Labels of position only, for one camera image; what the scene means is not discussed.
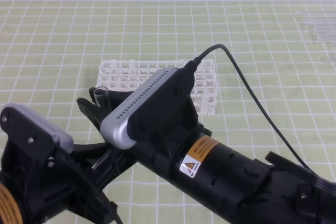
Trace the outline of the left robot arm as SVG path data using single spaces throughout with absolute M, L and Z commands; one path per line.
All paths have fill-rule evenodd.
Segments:
M 46 223 L 70 211 L 93 223 L 120 223 L 106 181 L 90 170 L 105 144 L 63 149 L 46 132 L 7 132 L 1 158 L 1 223 Z

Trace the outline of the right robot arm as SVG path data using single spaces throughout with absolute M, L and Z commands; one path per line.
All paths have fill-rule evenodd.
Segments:
M 248 158 L 212 138 L 188 93 L 108 93 L 80 111 L 119 150 L 229 223 L 335 223 L 335 183 L 269 152 Z

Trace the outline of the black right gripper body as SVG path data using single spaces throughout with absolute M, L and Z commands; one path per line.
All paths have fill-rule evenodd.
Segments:
M 138 162 L 180 190 L 196 188 L 195 180 L 181 172 L 180 167 L 189 148 L 202 136 L 211 137 L 212 131 L 198 122 L 141 123 L 131 129 L 137 130 L 131 137 L 135 144 L 124 150 L 110 143 L 107 136 L 103 137 L 110 147 L 112 179 Z

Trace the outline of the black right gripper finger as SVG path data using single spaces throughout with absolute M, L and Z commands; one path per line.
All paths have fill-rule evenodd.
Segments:
M 77 105 L 81 113 L 84 114 L 88 118 L 88 120 L 95 126 L 103 141 L 105 142 L 105 139 L 101 135 L 100 128 L 102 121 L 109 115 L 110 112 L 95 105 L 85 98 L 78 98 Z
M 95 87 L 89 89 L 89 94 L 92 99 L 92 102 L 96 105 L 93 91 Z M 110 113 L 112 113 L 117 119 L 128 119 L 128 111 L 126 109 L 118 109 L 118 106 L 127 99 L 133 92 L 132 91 L 112 91 L 109 90 L 109 103 L 110 103 Z

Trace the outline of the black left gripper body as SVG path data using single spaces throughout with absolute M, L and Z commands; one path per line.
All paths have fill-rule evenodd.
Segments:
M 7 136 L 1 158 L 1 223 L 46 223 L 65 210 L 93 223 L 118 221 L 116 204 L 49 135 Z

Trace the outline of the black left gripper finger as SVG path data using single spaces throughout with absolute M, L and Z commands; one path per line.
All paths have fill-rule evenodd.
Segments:
M 75 144 L 71 157 L 74 160 L 96 159 L 101 157 L 108 149 L 107 143 Z

